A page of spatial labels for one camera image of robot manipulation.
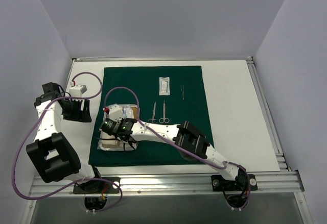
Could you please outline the stainless steel instrument tray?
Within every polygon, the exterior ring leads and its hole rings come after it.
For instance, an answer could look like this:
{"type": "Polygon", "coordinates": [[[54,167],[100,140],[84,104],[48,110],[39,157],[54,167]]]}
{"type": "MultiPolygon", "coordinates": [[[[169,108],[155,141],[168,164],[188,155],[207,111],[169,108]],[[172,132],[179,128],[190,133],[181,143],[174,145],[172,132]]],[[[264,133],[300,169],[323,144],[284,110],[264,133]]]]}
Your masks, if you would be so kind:
{"type": "MultiPolygon", "coordinates": [[[[113,104],[113,105],[119,105],[121,108],[123,106],[129,106],[134,111],[134,118],[136,118],[137,115],[137,105],[134,104],[113,104]]],[[[98,149],[103,151],[133,151],[136,150],[138,147],[137,141],[131,141],[126,142],[122,141],[120,139],[116,139],[114,136],[109,136],[108,134],[104,132],[100,132],[100,137],[98,138],[98,149]]]]}

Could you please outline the steel scissors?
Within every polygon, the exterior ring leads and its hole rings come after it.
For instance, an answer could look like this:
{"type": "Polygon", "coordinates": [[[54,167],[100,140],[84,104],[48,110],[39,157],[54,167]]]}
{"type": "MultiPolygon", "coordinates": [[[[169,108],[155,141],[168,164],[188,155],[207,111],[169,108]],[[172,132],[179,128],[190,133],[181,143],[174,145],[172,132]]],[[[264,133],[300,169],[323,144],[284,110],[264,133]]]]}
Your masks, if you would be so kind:
{"type": "Polygon", "coordinates": [[[166,116],[166,102],[163,102],[162,105],[162,118],[159,119],[159,123],[163,124],[163,123],[169,123],[170,120],[167,118],[166,116]]]}
{"type": "Polygon", "coordinates": [[[152,116],[151,118],[148,119],[149,123],[157,123],[157,119],[155,118],[155,113],[156,113],[156,102],[154,102],[153,105],[152,116]]]}

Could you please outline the dark green surgical cloth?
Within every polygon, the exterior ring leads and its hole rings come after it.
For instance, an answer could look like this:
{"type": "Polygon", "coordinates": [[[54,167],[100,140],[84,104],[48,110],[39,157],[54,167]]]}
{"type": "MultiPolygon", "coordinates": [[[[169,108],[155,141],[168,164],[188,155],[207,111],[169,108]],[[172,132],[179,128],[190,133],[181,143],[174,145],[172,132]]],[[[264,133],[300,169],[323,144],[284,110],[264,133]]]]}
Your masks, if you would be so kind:
{"type": "Polygon", "coordinates": [[[200,66],[106,67],[89,163],[97,167],[191,165],[208,159],[214,146],[200,66]],[[120,151],[100,149],[104,108],[138,105],[150,140],[120,151]]]}

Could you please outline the white suture packet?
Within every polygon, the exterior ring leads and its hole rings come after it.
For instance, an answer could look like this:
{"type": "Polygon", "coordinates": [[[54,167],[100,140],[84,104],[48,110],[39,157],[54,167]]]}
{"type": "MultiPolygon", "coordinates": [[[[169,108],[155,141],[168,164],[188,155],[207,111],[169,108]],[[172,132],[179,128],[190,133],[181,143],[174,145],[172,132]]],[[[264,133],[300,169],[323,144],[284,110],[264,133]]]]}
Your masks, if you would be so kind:
{"type": "Polygon", "coordinates": [[[170,95],[170,78],[160,77],[159,78],[159,96],[170,95]]]}

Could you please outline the thin steel tweezers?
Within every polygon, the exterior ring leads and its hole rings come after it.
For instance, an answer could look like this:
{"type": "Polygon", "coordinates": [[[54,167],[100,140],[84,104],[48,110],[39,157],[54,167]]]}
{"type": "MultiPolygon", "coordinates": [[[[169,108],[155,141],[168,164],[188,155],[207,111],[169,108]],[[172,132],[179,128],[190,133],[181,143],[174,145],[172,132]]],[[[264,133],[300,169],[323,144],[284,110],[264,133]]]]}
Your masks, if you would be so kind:
{"type": "Polygon", "coordinates": [[[184,101],[184,86],[180,86],[181,94],[182,94],[182,100],[184,101]]]}

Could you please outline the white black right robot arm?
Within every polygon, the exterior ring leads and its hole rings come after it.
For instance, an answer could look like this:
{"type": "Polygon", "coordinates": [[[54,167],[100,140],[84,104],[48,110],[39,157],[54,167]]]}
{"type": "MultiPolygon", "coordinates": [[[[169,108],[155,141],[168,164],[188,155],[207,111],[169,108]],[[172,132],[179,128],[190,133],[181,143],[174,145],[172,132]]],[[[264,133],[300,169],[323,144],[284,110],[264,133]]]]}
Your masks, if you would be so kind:
{"type": "Polygon", "coordinates": [[[133,118],[106,118],[100,131],[123,142],[133,139],[168,144],[182,153],[183,157],[196,159],[216,170],[227,180],[231,189],[240,189],[245,184],[245,177],[239,172],[240,167],[216,151],[206,136],[188,121],[180,125],[161,125],[133,118]]]}

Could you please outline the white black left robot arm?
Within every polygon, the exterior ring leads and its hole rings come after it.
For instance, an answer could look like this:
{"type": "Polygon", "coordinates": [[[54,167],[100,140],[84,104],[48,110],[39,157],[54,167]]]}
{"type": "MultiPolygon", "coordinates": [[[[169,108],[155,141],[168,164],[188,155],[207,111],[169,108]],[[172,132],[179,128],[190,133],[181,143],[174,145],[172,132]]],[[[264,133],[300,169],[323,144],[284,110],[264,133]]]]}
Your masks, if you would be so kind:
{"type": "Polygon", "coordinates": [[[34,142],[26,152],[45,183],[61,180],[85,180],[85,188],[99,192],[103,180],[94,166],[80,162],[77,152],[61,132],[61,120],[91,122],[89,100],[65,98],[57,83],[42,86],[44,94],[37,97],[34,107],[41,119],[34,142]]]}

